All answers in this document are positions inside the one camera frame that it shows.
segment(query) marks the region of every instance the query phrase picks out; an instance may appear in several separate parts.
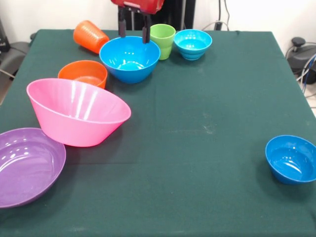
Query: blue bowl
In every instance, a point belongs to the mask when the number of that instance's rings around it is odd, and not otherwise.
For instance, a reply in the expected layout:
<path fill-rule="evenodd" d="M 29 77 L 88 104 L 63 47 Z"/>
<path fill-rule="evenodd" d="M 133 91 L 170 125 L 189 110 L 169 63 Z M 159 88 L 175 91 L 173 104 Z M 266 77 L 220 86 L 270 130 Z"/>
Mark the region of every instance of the blue bowl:
<path fill-rule="evenodd" d="M 273 175 L 284 184 L 316 180 L 316 147 L 303 138 L 273 138 L 266 145 L 266 157 Z"/>
<path fill-rule="evenodd" d="M 137 83 L 154 70 L 160 49 L 153 41 L 144 44 L 141 37 L 126 36 L 107 42 L 99 55 L 114 77 L 125 83 Z"/>
<path fill-rule="evenodd" d="M 181 55 L 191 61 L 199 59 L 212 42 L 213 39 L 208 33 L 194 29 L 179 31 L 174 37 L 174 43 Z"/>

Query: red robot arm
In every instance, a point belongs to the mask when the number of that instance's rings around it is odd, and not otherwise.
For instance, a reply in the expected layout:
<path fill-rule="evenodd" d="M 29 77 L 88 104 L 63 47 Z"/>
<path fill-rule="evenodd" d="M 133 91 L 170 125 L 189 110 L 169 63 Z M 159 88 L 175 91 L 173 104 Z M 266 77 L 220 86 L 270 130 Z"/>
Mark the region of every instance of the red robot arm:
<path fill-rule="evenodd" d="M 163 5 L 164 0 L 111 0 L 118 5 L 118 34 L 126 36 L 125 10 L 141 13 L 144 16 L 143 43 L 150 41 L 151 14 L 156 14 Z"/>

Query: green cup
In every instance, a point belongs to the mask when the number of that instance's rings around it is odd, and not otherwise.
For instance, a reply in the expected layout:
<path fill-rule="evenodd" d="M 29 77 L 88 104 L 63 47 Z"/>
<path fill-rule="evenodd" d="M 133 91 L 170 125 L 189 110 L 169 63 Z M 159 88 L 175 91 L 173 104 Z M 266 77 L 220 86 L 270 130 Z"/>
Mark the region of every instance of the green cup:
<path fill-rule="evenodd" d="M 175 34 L 176 30 L 167 24 L 156 24 L 150 27 L 150 39 L 158 44 L 161 50 L 159 60 L 169 57 Z"/>

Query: cup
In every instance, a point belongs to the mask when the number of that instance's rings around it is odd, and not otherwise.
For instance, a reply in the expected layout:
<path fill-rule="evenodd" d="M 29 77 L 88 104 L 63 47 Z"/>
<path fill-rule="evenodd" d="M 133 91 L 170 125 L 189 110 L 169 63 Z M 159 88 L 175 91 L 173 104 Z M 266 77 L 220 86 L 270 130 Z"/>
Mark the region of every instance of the cup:
<path fill-rule="evenodd" d="M 104 89 L 108 76 L 107 69 L 99 62 L 90 60 L 75 61 L 64 66 L 58 78 L 78 80 Z"/>
<path fill-rule="evenodd" d="M 150 39 L 155 42 L 161 50 L 159 60 L 169 58 L 175 34 L 176 30 L 167 24 L 156 24 L 150 27 Z"/>
<path fill-rule="evenodd" d="M 85 20 L 76 26 L 74 41 L 94 53 L 99 53 L 101 47 L 109 41 L 109 37 L 91 21 Z"/>

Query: white wall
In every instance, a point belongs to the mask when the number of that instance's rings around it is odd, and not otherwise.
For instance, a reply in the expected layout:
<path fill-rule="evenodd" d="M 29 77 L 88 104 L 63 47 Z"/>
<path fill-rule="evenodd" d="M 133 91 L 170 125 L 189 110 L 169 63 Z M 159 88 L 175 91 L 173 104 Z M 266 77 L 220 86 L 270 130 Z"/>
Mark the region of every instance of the white wall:
<path fill-rule="evenodd" d="M 10 42 L 29 41 L 39 29 L 73 29 L 91 20 L 117 29 L 118 8 L 110 0 L 0 0 L 0 18 Z"/>
<path fill-rule="evenodd" d="M 227 5 L 231 30 L 272 31 L 283 52 L 294 36 L 316 41 L 316 0 L 227 0 Z M 118 25 L 117 7 L 110 0 L 0 0 L 0 17 L 10 42 L 29 41 L 41 28 L 73 29 L 85 19 L 102 29 Z M 197 0 L 194 28 L 217 18 L 218 0 Z"/>
<path fill-rule="evenodd" d="M 283 52 L 289 48 L 291 39 L 295 36 L 316 42 L 316 0 L 226 0 L 226 2 L 231 15 L 230 30 L 272 31 Z M 195 14 L 194 28 L 202 29 L 218 19 L 218 0 L 197 0 L 197 12 L 200 14 Z M 227 20 L 223 0 L 222 20 Z"/>

